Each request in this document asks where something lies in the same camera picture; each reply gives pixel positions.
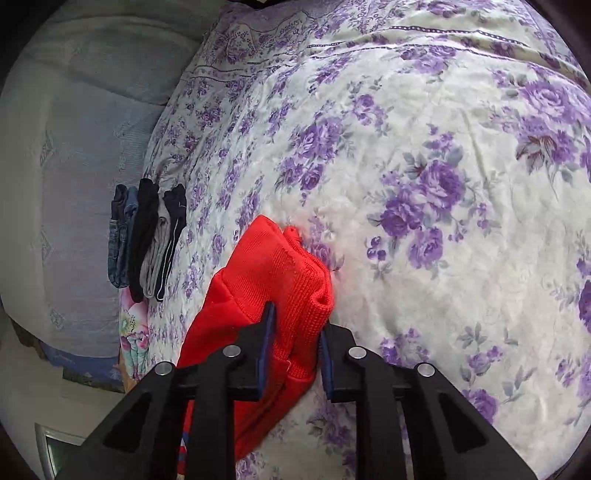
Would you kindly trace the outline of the white lace cover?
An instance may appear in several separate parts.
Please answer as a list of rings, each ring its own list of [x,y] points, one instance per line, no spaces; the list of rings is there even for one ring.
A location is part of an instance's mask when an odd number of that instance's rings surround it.
[[[118,351],[110,202],[214,23],[218,1],[68,1],[1,92],[1,304],[44,343]]]

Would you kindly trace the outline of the folded grey white garment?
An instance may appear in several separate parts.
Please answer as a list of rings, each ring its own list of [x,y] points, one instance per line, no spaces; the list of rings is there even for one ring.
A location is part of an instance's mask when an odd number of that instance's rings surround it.
[[[145,298],[153,298],[162,284],[166,250],[170,237],[170,213],[164,198],[159,198],[156,227],[143,259],[139,282]]]

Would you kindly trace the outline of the folded teal pink floral quilt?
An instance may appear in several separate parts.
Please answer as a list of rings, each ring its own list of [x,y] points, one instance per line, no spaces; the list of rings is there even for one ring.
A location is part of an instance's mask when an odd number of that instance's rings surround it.
[[[128,287],[119,291],[119,340],[127,376],[138,381],[146,372],[149,347],[148,303],[135,302]]]

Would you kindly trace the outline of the purple floral bed sheet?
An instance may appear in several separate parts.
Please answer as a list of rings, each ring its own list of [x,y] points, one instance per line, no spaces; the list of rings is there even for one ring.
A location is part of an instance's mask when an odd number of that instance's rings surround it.
[[[588,431],[590,84],[528,3],[228,6],[144,169],[186,196],[145,374],[264,215],[328,268],[335,323],[434,363],[539,478]]]

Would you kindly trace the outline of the folded black pants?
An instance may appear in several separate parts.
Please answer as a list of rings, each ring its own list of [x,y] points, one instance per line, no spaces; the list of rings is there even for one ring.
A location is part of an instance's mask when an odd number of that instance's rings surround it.
[[[158,219],[158,186],[148,178],[139,182],[138,209],[135,215],[129,243],[128,280],[129,292],[134,303],[143,300],[139,282],[141,266],[153,240]]]

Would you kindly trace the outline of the folded navy striped pants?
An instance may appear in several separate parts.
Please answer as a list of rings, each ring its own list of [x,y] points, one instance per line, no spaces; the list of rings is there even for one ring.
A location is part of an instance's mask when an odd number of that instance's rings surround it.
[[[186,196],[182,184],[177,184],[163,195],[163,203],[169,217],[169,225],[165,237],[164,251],[160,261],[154,298],[158,302],[163,301],[166,280],[171,270],[172,257],[180,233],[186,226]]]

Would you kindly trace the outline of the red pants with blue stripe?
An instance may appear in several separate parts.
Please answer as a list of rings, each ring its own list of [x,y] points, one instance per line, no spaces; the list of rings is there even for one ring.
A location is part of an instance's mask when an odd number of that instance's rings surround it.
[[[252,453],[314,384],[318,340],[334,307],[331,274],[304,250],[297,228],[257,216],[212,277],[177,362],[204,363],[250,326],[263,324],[263,395],[235,402],[235,460]]]

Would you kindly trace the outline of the blue patterned cloth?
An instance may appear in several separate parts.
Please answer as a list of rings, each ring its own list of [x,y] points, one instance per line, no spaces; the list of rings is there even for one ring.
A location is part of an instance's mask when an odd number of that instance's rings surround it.
[[[123,392],[118,356],[96,358],[73,355],[45,343],[41,348],[48,362],[62,369],[64,380],[111,392]]]

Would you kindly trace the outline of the folded blue jeans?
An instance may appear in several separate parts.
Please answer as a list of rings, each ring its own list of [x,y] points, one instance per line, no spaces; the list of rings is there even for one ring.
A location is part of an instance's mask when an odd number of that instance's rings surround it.
[[[129,285],[128,259],[131,233],[138,210],[138,189],[118,184],[111,200],[107,274],[110,283],[117,289]]]

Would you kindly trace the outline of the window with white frame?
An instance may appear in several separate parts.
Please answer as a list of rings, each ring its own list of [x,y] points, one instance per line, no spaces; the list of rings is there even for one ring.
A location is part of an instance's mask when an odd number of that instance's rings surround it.
[[[85,438],[35,424],[35,438],[43,478],[54,479]]]

